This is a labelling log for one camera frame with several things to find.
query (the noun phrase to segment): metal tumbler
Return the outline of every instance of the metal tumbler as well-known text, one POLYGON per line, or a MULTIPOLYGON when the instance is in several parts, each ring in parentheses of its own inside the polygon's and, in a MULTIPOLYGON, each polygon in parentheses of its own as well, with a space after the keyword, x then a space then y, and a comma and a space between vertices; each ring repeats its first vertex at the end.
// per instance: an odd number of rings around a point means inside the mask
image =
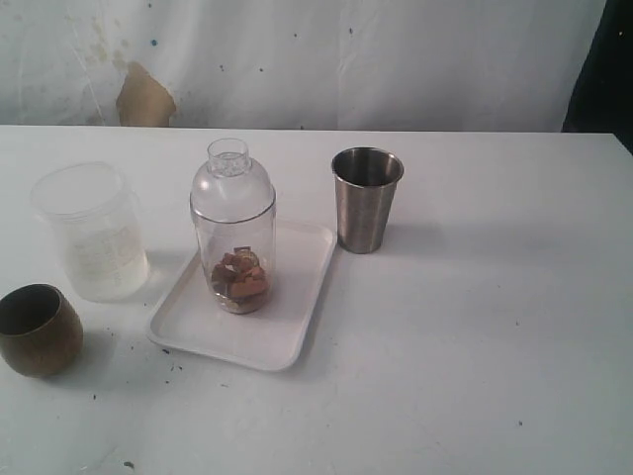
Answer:
POLYGON ((392 153, 370 147, 349 148, 332 160, 336 177, 338 243, 365 254, 383 242, 396 186, 405 173, 392 153))

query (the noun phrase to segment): white tray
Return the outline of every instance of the white tray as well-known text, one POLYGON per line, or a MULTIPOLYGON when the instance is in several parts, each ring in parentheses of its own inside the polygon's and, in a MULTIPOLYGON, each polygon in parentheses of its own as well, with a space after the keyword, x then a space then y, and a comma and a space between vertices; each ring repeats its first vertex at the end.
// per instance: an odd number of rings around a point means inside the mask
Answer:
POLYGON ((218 307, 196 253, 156 305, 147 337, 161 346, 255 369, 286 369, 301 351, 335 244, 328 228, 279 220, 271 300, 245 316, 218 307))

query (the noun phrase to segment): table surface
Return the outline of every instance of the table surface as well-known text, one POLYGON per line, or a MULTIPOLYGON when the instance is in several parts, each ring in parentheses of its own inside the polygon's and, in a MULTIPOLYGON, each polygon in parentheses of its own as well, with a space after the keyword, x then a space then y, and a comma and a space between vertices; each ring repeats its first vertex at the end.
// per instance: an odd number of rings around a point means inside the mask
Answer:
POLYGON ((50 282, 86 330, 57 377, 0 364, 2 475, 631 473, 633 158, 612 136, 0 127, 0 167, 0 291, 50 282), (191 179, 227 136, 269 170, 279 216, 332 229, 338 151, 406 168, 383 247, 335 251, 282 373, 144 336, 195 246, 191 179), (115 305, 77 297, 29 204, 86 160, 142 202, 153 273, 115 305))

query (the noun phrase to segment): white wall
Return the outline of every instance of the white wall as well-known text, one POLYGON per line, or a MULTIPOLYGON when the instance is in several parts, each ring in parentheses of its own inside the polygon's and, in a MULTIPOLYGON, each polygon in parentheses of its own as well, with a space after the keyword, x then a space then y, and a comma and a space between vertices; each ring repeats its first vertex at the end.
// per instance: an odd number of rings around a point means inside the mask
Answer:
POLYGON ((172 126, 558 131, 604 2, 0 0, 0 123, 118 125, 134 60, 172 126))

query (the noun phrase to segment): brown bowl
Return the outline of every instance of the brown bowl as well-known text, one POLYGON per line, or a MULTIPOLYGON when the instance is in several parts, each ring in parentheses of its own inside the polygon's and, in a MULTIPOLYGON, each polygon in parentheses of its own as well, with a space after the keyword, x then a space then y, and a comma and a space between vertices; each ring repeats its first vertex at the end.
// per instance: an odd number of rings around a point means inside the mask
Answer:
POLYGON ((55 287, 32 284, 0 300, 0 353, 18 373, 55 374, 75 359, 82 344, 79 317, 55 287))

